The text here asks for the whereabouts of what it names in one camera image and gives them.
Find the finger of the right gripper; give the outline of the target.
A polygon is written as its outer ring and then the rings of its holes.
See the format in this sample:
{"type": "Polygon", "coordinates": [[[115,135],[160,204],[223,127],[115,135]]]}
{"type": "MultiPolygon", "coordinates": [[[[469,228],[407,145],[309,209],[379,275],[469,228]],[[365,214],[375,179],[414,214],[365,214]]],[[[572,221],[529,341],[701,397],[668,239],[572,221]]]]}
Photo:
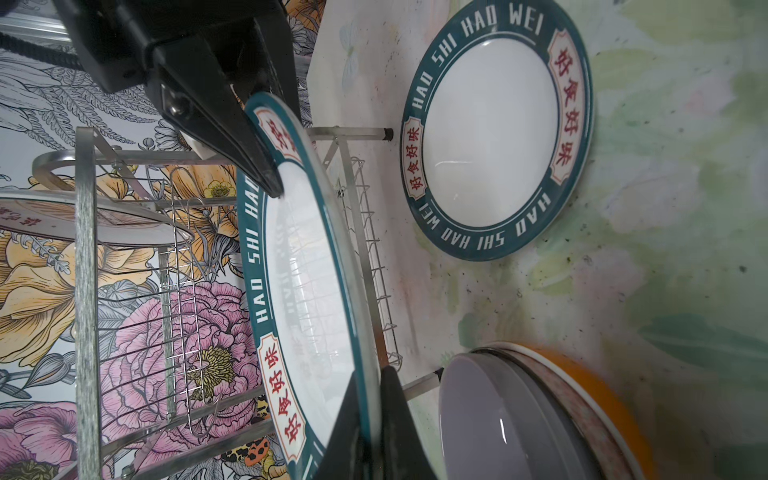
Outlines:
{"type": "Polygon", "coordinates": [[[264,141],[210,46],[198,36],[156,46],[146,92],[163,118],[226,157],[269,196],[284,193],[264,141]]]}

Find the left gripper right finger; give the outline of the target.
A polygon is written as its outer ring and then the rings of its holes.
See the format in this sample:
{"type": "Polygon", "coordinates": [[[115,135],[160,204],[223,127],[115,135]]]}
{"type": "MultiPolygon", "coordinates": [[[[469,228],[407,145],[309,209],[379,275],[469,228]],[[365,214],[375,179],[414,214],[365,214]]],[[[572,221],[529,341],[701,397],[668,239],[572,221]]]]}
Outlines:
{"type": "Polygon", "coordinates": [[[423,450],[398,374],[381,371],[382,459],[384,479],[435,480],[423,450]]]}

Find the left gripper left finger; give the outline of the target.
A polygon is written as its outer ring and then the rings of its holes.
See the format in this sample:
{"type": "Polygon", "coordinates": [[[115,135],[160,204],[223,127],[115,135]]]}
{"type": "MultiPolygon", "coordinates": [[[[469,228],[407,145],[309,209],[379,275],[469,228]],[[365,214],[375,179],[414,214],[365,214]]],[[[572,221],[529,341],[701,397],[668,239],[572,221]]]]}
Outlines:
{"type": "Polygon", "coordinates": [[[358,391],[350,377],[326,452],[314,480],[358,480],[363,478],[366,442],[361,433],[358,391]]]}

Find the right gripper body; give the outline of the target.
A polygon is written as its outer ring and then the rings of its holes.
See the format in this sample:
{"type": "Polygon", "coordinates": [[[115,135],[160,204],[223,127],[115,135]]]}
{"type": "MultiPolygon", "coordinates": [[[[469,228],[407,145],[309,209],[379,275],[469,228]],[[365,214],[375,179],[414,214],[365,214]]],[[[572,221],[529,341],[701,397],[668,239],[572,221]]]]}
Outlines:
{"type": "Polygon", "coordinates": [[[182,62],[219,73],[246,101],[257,91],[300,111],[293,36],[279,1],[57,1],[59,19],[96,83],[116,93],[182,62]]]}

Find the lavender bowl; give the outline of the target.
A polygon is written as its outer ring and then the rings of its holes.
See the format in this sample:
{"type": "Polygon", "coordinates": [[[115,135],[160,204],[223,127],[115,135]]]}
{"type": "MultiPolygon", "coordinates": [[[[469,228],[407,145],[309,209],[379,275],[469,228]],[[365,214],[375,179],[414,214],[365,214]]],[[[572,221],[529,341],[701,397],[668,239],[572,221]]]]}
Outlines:
{"type": "Polygon", "coordinates": [[[450,479],[601,479],[565,410],[516,363],[455,356],[439,389],[442,454],[450,479]]]}

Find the dark rimmed white plate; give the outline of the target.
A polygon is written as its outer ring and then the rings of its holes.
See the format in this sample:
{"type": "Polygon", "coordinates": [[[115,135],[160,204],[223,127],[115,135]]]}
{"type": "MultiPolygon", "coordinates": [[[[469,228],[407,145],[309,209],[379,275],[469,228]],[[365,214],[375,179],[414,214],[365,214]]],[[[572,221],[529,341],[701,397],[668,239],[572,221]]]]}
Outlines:
{"type": "Polygon", "coordinates": [[[363,478],[381,442],[380,374],[360,266],[341,204],[301,122],[278,97],[245,112],[284,186],[237,178],[244,281],[274,432],[293,479],[313,479],[354,376],[363,478]]]}

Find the green rimmed white plate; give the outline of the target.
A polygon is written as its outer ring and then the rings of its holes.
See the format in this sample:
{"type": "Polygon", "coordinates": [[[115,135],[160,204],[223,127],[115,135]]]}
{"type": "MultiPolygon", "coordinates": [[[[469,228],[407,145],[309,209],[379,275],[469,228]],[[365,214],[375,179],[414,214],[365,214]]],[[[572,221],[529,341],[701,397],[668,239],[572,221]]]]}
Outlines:
{"type": "Polygon", "coordinates": [[[417,225],[461,260],[522,249],[574,191],[593,123],[585,45],[557,3],[468,3],[407,93],[401,179],[417,225]]]}

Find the pink patterned white plate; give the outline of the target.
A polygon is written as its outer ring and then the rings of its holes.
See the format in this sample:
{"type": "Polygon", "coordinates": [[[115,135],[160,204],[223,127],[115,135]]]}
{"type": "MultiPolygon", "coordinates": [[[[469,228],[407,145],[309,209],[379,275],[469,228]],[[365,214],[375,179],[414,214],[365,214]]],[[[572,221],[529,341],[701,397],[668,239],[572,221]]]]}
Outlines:
{"type": "Polygon", "coordinates": [[[127,202],[96,196],[81,207],[73,192],[3,190],[1,228],[19,234],[74,241],[90,227],[104,244],[134,248],[180,245],[194,239],[170,217],[127,202]]]}

